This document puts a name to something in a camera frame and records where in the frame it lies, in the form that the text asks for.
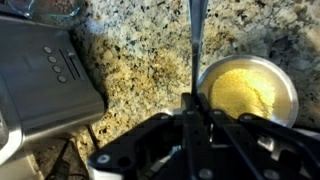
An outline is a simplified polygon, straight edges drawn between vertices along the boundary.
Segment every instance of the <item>cornmeal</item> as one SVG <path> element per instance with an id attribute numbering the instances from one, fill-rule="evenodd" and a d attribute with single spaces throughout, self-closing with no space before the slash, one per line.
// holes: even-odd
<path id="1" fill-rule="evenodd" d="M 233 118 L 252 113 L 270 119 L 275 92 L 262 74 L 246 69 L 235 69 L 222 74 L 210 90 L 210 104 L 225 110 Z"/>

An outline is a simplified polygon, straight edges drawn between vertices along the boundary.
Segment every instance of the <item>granite countertop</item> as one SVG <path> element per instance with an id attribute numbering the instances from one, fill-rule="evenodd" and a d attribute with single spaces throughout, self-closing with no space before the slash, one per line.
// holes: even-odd
<path id="1" fill-rule="evenodd" d="M 320 0 L 209 1 L 201 72 L 228 55 L 269 58 L 297 89 L 297 123 L 320 127 L 319 12 Z M 105 115 L 92 124 L 100 147 L 152 114 L 179 107 L 181 93 L 190 91 L 187 1 L 87 0 L 76 17 L 37 20 L 70 29 L 108 102 Z M 85 161 L 94 150 L 88 132 L 80 128 L 74 141 Z M 59 148 L 35 153 L 44 174 Z"/>

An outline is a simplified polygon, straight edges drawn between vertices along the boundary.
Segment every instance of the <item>metal rod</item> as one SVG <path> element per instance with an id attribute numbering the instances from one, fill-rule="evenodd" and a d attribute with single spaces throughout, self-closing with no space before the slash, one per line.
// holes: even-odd
<path id="1" fill-rule="evenodd" d="M 197 94 L 197 82 L 201 56 L 201 43 L 208 0 L 189 0 L 192 45 L 192 82 L 191 94 Z"/>

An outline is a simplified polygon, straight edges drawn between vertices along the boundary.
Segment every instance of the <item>mixing bowl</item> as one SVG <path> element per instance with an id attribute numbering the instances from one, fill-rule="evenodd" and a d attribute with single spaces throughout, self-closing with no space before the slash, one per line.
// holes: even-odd
<path id="1" fill-rule="evenodd" d="M 270 120 L 286 127 L 292 127 L 298 114 L 298 98 L 290 78 L 269 60 L 251 56 L 229 56 L 211 64 L 198 81 L 198 93 L 209 99 L 210 89 L 218 77 L 234 69 L 253 70 L 266 77 L 274 87 L 275 100 Z"/>

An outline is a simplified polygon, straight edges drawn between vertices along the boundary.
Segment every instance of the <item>appliance buttons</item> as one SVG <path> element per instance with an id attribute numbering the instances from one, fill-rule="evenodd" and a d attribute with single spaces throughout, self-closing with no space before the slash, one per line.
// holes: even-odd
<path id="1" fill-rule="evenodd" d="M 52 49 L 49 48 L 49 47 L 47 47 L 47 46 L 43 47 L 43 50 L 44 50 L 44 52 L 46 52 L 46 53 L 48 53 L 48 54 L 51 54 L 51 53 L 52 53 Z"/>
<path id="2" fill-rule="evenodd" d="M 53 69 L 54 72 L 56 72 L 56 73 L 61 73 L 61 72 L 62 72 L 62 69 L 61 69 L 61 67 L 59 67 L 59 66 L 53 66 L 52 69 Z"/>
<path id="3" fill-rule="evenodd" d="M 67 78 L 60 75 L 60 76 L 58 76 L 58 81 L 60 81 L 61 83 L 65 83 L 65 82 L 67 82 Z"/>
<path id="4" fill-rule="evenodd" d="M 51 62 L 51 63 L 56 63 L 57 62 L 57 59 L 53 56 L 49 56 L 48 57 L 48 60 Z"/>

